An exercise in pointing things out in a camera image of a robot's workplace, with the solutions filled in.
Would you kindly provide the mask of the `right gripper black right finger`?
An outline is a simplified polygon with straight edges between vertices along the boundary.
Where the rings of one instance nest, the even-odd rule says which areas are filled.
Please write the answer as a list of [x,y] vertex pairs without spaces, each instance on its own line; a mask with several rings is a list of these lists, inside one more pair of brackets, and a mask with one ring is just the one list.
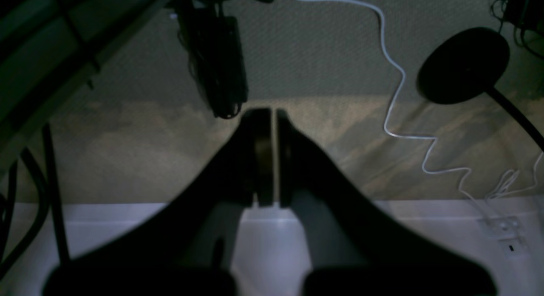
[[495,296],[488,271],[395,221],[277,110],[279,200],[300,221],[305,296]]

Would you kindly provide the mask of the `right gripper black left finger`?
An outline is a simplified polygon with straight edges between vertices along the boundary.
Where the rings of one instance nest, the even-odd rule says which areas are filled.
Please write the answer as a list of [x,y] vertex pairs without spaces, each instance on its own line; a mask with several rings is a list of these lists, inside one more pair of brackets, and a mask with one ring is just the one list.
[[229,265],[253,201],[272,205],[272,111],[249,110],[177,198],[138,227],[54,270],[45,296],[236,294]]

